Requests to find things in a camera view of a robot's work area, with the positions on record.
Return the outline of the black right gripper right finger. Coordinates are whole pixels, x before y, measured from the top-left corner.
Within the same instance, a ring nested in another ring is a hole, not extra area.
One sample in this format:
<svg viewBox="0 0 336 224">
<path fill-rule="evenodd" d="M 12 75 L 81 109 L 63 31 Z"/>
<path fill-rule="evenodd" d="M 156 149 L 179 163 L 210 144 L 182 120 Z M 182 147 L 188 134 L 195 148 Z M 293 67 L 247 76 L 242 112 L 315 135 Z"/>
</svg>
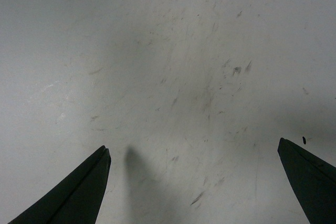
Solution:
<svg viewBox="0 0 336 224">
<path fill-rule="evenodd" d="M 285 138 L 277 151 L 308 221 L 335 223 L 335 167 Z"/>
</svg>

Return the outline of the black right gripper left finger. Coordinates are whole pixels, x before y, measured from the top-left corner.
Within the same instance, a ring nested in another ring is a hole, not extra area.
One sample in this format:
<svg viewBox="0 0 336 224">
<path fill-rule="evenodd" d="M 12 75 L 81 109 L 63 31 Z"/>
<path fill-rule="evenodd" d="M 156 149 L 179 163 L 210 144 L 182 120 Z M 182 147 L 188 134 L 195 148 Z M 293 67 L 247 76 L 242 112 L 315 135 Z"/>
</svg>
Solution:
<svg viewBox="0 0 336 224">
<path fill-rule="evenodd" d="M 110 165 L 109 149 L 103 145 L 10 223 L 95 223 Z"/>
</svg>

